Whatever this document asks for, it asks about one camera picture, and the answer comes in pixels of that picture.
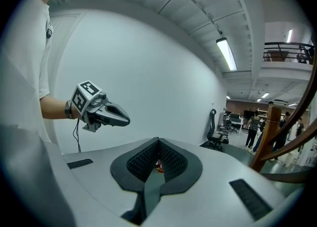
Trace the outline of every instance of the fluorescent light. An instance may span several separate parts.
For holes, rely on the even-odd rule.
[[[265,98],[269,95],[269,92],[264,93],[264,95],[262,96],[262,98]]]
[[[229,66],[230,71],[236,71],[237,66],[236,62],[234,61],[234,57],[231,51],[231,48],[229,46],[229,43],[227,41],[227,38],[221,38],[216,41],[219,49],[221,50],[224,58],[226,59],[226,62]]]
[[[292,33],[293,33],[293,29],[291,29],[291,30],[288,32],[287,43],[291,42]]]

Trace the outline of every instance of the white ceiling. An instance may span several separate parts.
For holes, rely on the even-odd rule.
[[[68,0],[51,0],[61,4]],[[193,37],[222,72],[230,72],[216,40],[226,37],[235,56],[238,71],[251,71],[252,45],[240,0],[128,0],[160,14]]]

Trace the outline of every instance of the office chair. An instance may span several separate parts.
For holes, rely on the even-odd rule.
[[[208,141],[205,142],[204,144],[206,144],[206,148],[208,149],[213,149],[213,150],[218,150],[218,151],[222,151],[222,146],[221,143],[229,143],[229,139],[228,139],[228,134],[229,131],[228,130],[222,130],[219,131],[217,134],[214,134],[214,130],[215,130],[215,125],[214,125],[214,115],[216,114],[216,110],[212,109],[210,112],[210,116],[211,116],[211,125],[210,125],[210,130],[207,134],[207,139]]]

